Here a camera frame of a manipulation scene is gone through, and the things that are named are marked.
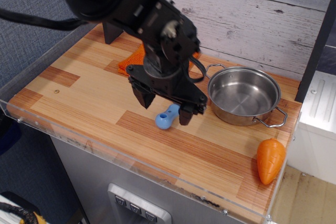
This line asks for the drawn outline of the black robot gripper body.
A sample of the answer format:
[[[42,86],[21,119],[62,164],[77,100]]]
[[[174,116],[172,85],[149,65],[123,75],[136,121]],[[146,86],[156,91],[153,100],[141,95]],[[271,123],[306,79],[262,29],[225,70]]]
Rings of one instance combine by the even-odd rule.
[[[147,88],[155,96],[170,100],[180,106],[193,104],[194,114],[203,114],[206,110],[207,96],[195,85],[206,77],[205,67],[190,56],[184,63],[172,71],[158,72],[149,59],[143,65],[128,65],[126,68],[129,82]]]

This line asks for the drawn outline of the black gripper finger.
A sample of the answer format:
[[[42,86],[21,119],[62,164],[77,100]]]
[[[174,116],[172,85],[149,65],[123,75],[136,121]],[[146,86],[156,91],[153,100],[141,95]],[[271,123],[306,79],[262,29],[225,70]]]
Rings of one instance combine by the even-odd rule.
[[[194,115],[193,104],[182,104],[179,108],[179,121],[180,125],[186,126],[189,124]]]
[[[155,98],[155,94],[152,93],[150,90],[148,90],[147,88],[144,88],[143,86],[133,82],[132,84],[132,90],[133,93],[135,95],[135,97],[137,98],[138,102],[145,108],[147,109],[152,101]]]

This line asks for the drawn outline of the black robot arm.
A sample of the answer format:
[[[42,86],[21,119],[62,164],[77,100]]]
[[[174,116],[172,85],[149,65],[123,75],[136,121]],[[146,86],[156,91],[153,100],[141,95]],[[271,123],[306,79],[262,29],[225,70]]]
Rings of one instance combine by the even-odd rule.
[[[204,113],[206,95],[188,74],[189,65],[202,73],[205,67],[194,57],[199,52],[197,29],[172,1],[168,0],[66,0],[76,18],[55,21],[28,14],[1,10],[10,22],[73,30],[82,24],[109,23],[140,39],[145,57],[141,65],[126,68],[133,93],[147,108],[156,95],[180,106],[181,125]]]

